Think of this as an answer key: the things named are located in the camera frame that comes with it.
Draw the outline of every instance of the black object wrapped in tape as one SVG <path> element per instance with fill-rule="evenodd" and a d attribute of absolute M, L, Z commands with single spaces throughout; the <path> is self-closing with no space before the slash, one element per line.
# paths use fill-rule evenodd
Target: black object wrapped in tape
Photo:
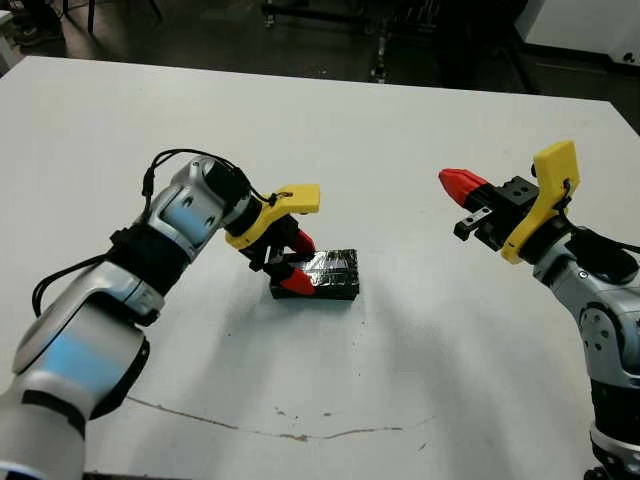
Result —
<path fill-rule="evenodd" d="M 311 298 L 353 300 L 360 292 L 358 255 L 355 250 L 327 250 L 312 256 L 298 253 L 283 255 L 284 262 L 311 277 L 316 293 Z M 303 297 L 271 281 L 273 298 Z"/>

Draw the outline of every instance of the red plastic tip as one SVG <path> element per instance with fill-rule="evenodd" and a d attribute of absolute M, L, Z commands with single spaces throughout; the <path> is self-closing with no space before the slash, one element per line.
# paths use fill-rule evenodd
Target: red plastic tip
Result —
<path fill-rule="evenodd" d="M 489 183 L 475 173 L 459 168 L 445 168 L 438 174 L 438 178 L 449 196 L 461 207 L 464 207 L 471 192 Z"/>
<path fill-rule="evenodd" d="M 291 276 L 282 280 L 280 285 L 300 295 L 313 295 L 316 293 L 316 288 L 311 283 L 311 278 L 299 268 L 294 268 Z"/>
<path fill-rule="evenodd" d="M 313 238 L 304 233 L 302 230 L 298 230 L 298 235 L 292 245 L 289 245 L 291 250 L 296 253 L 315 253 L 316 246 L 313 243 Z"/>

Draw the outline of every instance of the white table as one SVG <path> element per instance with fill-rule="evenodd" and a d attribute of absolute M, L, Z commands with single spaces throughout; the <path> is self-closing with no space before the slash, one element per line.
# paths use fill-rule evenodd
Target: white table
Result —
<path fill-rule="evenodd" d="M 0 10 L 0 75 L 5 74 L 18 63 L 18 56 L 13 52 L 4 36 L 5 25 L 11 18 L 11 12 Z"/>
<path fill-rule="evenodd" d="M 108 247 L 165 148 L 224 155 L 263 191 L 320 183 L 303 228 L 359 252 L 353 303 L 275 301 L 215 238 L 145 330 L 139 400 L 90 424 L 88 470 L 539 480 L 594 465 L 573 320 L 530 267 L 452 235 L 464 213 L 436 175 L 500 183 L 574 139 L 572 217 L 637 242 L 616 205 L 639 200 L 640 139 L 609 103 L 27 58 L 0 80 L 0 104 L 14 112 L 0 118 L 2 388 L 34 284 Z"/>

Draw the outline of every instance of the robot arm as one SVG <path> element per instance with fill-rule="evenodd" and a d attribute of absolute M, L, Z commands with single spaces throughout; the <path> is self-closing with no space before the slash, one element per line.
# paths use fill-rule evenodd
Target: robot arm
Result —
<path fill-rule="evenodd" d="M 195 157 L 153 201 L 147 173 L 140 219 L 113 234 L 111 250 L 92 259 L 18 347 L 15 378 L 0 396 L 0 478 L 82 477 L 86 422 L 122 403 L 149 356 L 139 326 L 156 320 L 164 296 L 219 228 L 251 268 L 297 293 L 313 293 L 306 275 L 265 263 L 265 256 L 269 247 L 285 245 L 315 250 L 290 213 L 317 211 L 318 187 L 285 187 L 260 197 L 266 203 L 252 191 L 237 167 L 208 154 Z"/>
<path fill-rule="evenodd" d="M 591 442 L 604 468 L 585 478 L 640 478 L 640 278 L 627 250 L 637 248 L 577 228 L 565 207 L 579 184 L 573 143 L 536 155 L 539 187 L 514 177 L 501 187 L 466 170 L 446 169 L 440 180 L 472 214 L 454 233 L 471 232 L 533 275 L 571 313 L 582 337 L 591 378 L 595 423 Z"/>

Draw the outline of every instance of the crack on table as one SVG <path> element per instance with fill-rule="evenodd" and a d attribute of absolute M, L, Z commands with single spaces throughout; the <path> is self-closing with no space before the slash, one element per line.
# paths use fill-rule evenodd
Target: crack on table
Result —
<path fill-rule="evenodd" d="M 384 426 L 384 427 L 356 428 L 352 430 L 346 430 L 344 432 L 333 433 L 331 435 L 310 435 L 306 433 L 303 433 L 300 435 L 294 435 L 291 433 L 273 433 L 273 432 L 263 432 L 261 430 L 241 428 L 238 425 L 231 425 L 229 423 L 220 422 L 212 418 L 206 418 L 206 417 L 201 417 L 199 415 L 193 415 L 191 413 L 181 412 L 180 410 L 174 410 L 172 408 L 163 407 L 160 404 L 149 403 L 139 398 L 131 397 L 129 395 L 127 395 L 127 399 L 130 400 L 131 402 L 137 403 L 144 407 L 152 408 L 154 410 L 158 410 L 160 412 L 168 413 L 170 415 L 176 415 L 179 417 L 185 417 L 190 420 L 195 420 L 197 422 L 204 422 L 210 425 L 216 425 L 218 427 L 226 428 L 227 430 L 235 430 L 237 432 L 242 432 L 242 433 L 261 435 L 263 437 L 284 438 L 284 439 L 294 440 L 296 442 L 301 442 L 301 443 L 307 443 L 309 440 L 318 440 L 318 441 L 333 440 L 334 438 L 346 437 L 347 435 L 360 435 L 364 433 L 403 432 L 403 431 L 413 430 L 415 428 L 421 427 L 422 425 L 427 424 L 429 421 L 435 418 L 434 416 L 427 417 L 424 420 L 421 420 L 420 422 L 413 425 L 409 425 L 409 426 L 394 426 L 394 427 Z"/>

